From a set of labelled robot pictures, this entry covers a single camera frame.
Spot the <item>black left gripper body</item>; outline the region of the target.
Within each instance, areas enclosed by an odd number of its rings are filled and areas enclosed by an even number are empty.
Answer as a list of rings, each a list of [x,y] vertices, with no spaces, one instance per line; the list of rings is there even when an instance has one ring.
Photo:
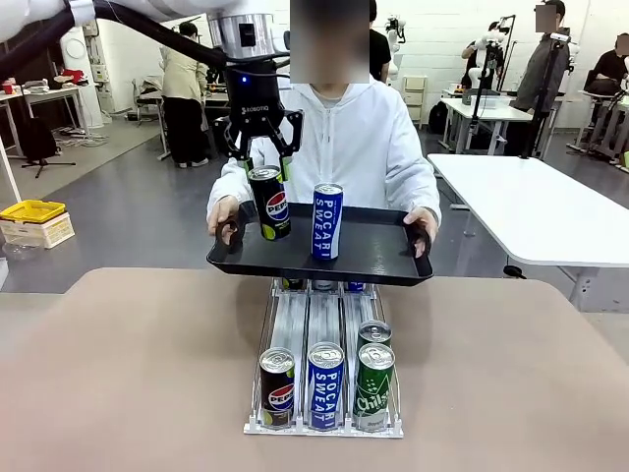
[[[270,136],[284,118],[272,59],[229,63],[224,71],[230,100],[230,133],[239,136]]]

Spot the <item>person's left hand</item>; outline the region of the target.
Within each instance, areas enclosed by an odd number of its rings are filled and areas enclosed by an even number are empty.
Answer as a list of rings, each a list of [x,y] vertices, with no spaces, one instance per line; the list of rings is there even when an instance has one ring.
[[[436,238],[438,232],[437,220],[430,209],[417,206],[405,216],[404,224],[408,228],[414,231],[422,231],[424,234],[424,237],[413,240],[415,258],[418,259]]]

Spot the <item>person's right hand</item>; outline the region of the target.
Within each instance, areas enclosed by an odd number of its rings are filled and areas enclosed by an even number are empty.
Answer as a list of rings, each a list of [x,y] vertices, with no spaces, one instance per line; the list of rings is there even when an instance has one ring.
[[[239,213],[239,201],[233,196],[226,196],[218,200],[212,207],[207,218],[207,230],[209,236],[216,236],[216,230],[223,222],[237,217]],[[232,236],[237,230],[225,226],[221,229],[221,240],[225,244],[230,244]]]

